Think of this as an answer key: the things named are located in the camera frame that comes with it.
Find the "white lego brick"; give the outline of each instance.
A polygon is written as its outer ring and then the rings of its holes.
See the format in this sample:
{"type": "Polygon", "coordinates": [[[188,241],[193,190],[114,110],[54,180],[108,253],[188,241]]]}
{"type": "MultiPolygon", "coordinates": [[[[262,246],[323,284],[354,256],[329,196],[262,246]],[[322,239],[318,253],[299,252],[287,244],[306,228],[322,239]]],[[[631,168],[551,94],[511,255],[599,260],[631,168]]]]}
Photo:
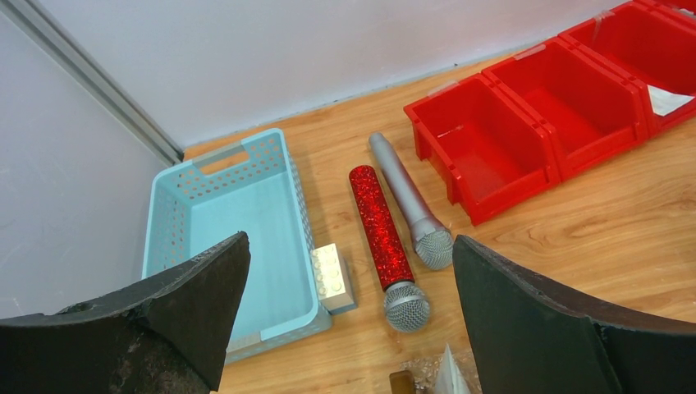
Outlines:
{"type": "Polygon", "coordinates": [[[329,312],[342,312],[355,306],[346,261],[336,244],[312,251],[312,269],[319,301],[329,312]]]}

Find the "microphone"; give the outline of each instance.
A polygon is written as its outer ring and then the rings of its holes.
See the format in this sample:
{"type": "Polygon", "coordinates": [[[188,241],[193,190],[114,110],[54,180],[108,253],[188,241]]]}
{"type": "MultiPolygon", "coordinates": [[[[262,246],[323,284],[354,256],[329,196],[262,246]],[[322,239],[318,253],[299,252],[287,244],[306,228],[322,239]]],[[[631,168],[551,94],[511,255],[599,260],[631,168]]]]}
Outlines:
{"type": "Polygon", "coordinates": [[[370,166],[359,166],[350,171],[348,178],[379,282],[386,292],[387,321],[397,331],[416,332],[430,318],[430,303],[415,285],[377,173],[370,166]]]}
{"type": "Polygon", "coordinates": [[[452,264],[454,241],[450,231],[433,216],[392,145],[382,133],[372,134],[369,143],[409,224],[415,253],[430,269],[443,269],[452,264]]]}

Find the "white paper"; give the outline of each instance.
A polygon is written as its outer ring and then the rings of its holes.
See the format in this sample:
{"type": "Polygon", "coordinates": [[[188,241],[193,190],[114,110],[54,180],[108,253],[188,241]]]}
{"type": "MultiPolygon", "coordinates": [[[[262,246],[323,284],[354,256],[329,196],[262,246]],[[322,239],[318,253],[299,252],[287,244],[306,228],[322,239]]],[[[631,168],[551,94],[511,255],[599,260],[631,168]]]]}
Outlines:
{"type": "Polygon", "coordinates": [[[464,380],[464,375],[461,374],[454,357],[452,357],[449,344],[445,347],[440,370],[437,371],[435,394],[471,394],[464,380]]]}
{"type": "Polygon", "coordinates": [[[694,99],[694,96],[668,92],[651,85],[648,85],[648,93],[650,94],[652,111],[661,117],[674,112],[677,108],[694,99]]]}

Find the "microphone handle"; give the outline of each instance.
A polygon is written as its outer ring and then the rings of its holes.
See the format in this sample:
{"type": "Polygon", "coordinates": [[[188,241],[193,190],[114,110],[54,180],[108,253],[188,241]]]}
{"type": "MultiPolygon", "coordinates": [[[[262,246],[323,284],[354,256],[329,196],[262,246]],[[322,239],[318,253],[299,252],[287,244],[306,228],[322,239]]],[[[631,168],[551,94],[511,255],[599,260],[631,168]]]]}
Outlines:
{"type": "Polygon", "coordinates": [[[417,222],[425,218],[434,218],[430,208],[423,200],[423,196],[416,189],[409,173],[406,172],[404,165],[392,148],[392,144],[384,138],[382,133],[372,134],[369,137],[369,143],[379,167],[382,168],[382,174],[387,180],[389,189],[394,194],[396,203],[399,204],[399,209],[411,231],[414,230],[414,225],[417,222]]]}
{"type": "Polygon", "coordinates": [[[374,168],[353,168],[348,178],[382,291],[397,282],[415,282],[374,168]]]}

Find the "bubble wrap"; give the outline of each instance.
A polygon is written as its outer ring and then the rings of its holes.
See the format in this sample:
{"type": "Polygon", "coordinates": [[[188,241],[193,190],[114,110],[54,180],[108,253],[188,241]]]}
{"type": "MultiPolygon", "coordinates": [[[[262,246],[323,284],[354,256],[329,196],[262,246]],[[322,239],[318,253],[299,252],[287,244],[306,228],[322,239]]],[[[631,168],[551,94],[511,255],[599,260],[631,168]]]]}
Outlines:
{"type": "MultiPolygon", "coordinates": [[[[471,394],[482,394],[479,383],[479,372],[474,363],[474,353],[471,349],[452,351],[461,374],[464,375],[466,384],[469,385],[471,394]]],[[[420,359],[409,360],[401,363],[401,370],[409,370],[414,375],[416,392],[418,394],[432,394],[437,379],[437,371],[440,370],[442,355],[433,355],[420,359]]]]}

